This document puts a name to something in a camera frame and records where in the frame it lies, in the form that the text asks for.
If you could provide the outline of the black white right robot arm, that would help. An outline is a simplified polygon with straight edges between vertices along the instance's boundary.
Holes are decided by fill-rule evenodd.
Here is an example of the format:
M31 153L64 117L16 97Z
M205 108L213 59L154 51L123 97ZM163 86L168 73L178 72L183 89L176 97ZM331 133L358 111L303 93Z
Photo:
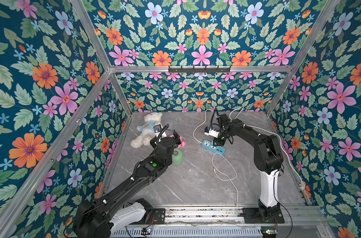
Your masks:
M226 141L233 143L235 136L241 138L254 149L254 164L260 171L261 195L258 207L243 208L241 216L248 224L285 223L278 199L278 177L283 171L283 155L280 141L275 135L265 135L244 124L239 119L230 119L226 114L217 117L218 134L213 146L224 146Z

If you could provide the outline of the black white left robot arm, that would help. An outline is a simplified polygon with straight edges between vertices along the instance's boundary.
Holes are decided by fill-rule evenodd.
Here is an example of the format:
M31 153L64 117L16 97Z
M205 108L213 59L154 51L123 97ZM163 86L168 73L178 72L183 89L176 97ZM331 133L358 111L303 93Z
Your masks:
M159 178L172 164L174 150L181 144L180 135L164 137L166 129L151 139L153 151L138 162L133 173L112 191L93 202L82 202L73 220L72 230L79 238L109 238L111 234L132 223L151 222L152 205L138 199L127 202L143 188Z

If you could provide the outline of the green round meat grinder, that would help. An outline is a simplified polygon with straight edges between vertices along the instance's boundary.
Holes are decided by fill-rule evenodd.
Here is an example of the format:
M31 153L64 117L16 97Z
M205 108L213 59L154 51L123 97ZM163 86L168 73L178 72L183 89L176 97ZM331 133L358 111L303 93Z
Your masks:
M183 152L180 149L174 149L172 154L172 164L178 165L183 162L184 156Z

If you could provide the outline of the teal power strip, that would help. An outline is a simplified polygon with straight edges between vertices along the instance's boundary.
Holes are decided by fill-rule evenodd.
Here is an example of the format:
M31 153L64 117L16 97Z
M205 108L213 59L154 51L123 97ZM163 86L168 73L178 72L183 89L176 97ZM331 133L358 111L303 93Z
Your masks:
M214 145L213 142L204 140L202 142L202 148L212 152L212 153L218 153L220 155L223 155L225 153L225 148L222 146Z

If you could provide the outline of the pink alarm clock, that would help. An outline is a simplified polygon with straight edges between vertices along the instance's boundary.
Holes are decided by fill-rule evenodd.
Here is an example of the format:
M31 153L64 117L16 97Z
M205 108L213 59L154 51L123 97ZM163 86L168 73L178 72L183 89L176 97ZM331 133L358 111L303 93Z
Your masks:
M177 142L177 145L178 145L178 149L181 149L182 147L185 147L186 146L186 140L184 139L183 136L179 136L179 140Z

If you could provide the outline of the white teddy bear blue shirt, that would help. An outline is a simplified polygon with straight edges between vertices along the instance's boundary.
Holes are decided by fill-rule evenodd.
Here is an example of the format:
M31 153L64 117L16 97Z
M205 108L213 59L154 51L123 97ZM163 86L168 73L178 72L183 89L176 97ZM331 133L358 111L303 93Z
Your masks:
M151 139L155 136L154 127L161 124L163 113L150 113L144 117L144 124L137 127L141 132L137 138L130 142L132 148L140 148L142 146L149 146Z

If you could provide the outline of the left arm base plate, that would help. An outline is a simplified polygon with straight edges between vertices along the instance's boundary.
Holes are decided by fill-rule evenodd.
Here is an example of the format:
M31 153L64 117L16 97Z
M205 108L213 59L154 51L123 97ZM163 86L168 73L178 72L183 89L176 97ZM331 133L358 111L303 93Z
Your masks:
M165 224L166 209L153 208L146 212L146 218L144 224L147 225L163 225Z

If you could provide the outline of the black wall hook rail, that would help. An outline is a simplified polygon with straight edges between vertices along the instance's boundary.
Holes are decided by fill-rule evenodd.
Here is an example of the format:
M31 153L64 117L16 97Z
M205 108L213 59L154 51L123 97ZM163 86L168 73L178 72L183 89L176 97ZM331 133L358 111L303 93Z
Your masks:
M230 66L169 66L168 73L228 73Z

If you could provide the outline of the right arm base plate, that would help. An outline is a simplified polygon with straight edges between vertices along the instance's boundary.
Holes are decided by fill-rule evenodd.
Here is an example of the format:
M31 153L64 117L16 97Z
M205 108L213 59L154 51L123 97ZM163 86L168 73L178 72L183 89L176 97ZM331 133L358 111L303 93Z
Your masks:
M274 210L269 213L263 208L243 208L241 217L246 224L284 224L285 220L280 210Z

